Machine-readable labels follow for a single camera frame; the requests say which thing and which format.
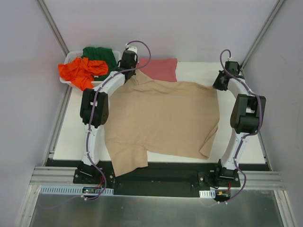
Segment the beige t shirt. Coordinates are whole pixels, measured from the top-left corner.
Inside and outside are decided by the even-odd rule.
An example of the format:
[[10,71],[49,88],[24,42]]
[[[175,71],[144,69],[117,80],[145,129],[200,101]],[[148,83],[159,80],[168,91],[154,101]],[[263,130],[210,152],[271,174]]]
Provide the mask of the beige t shirt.
[[148,152],[208,159],[220,120],[217,91],[138,71],[109,99],[105,144],[116,176],[148,165]]

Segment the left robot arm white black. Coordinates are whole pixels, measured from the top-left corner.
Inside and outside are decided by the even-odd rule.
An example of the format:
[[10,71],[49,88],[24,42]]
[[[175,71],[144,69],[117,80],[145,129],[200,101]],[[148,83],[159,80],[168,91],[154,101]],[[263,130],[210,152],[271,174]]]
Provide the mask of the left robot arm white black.
[[104,144],[104,125],[109,116],[109,98],[127,80],[135,75],[138,62],[137,48],[128,46],[118,62],[116,71],[93,89],[82,94],[80,117],[84,124],[85,151],[75,173],[73,183],[102,184],[104,177],[96,169],[100,161],[99,152]]

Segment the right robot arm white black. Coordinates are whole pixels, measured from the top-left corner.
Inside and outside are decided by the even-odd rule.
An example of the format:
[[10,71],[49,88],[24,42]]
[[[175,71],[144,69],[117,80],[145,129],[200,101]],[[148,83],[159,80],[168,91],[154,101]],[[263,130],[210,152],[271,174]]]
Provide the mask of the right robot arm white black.
[[246,85],[236,61],[225,62],[213,88],[230,91],[236,99],[230,118],[232,135],[213,174],[215,188],[219,188],[228,187],[239,179],[239,160],[250,137],[257,135],[260,131],[266,98],[255,94]]

